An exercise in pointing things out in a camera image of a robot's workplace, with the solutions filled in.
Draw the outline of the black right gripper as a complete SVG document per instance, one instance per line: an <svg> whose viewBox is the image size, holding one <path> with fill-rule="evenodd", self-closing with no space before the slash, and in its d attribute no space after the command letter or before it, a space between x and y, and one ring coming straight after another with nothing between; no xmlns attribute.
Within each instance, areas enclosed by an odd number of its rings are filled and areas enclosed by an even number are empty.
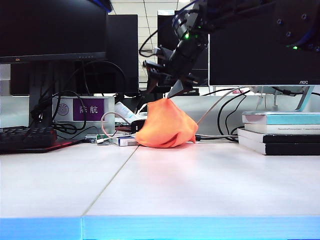
<svg viewBox="0 0 320 240"><path fill-rule="evenodd" d="M167 98L208 84L208 38L189 37L166 46Z"/></svg>

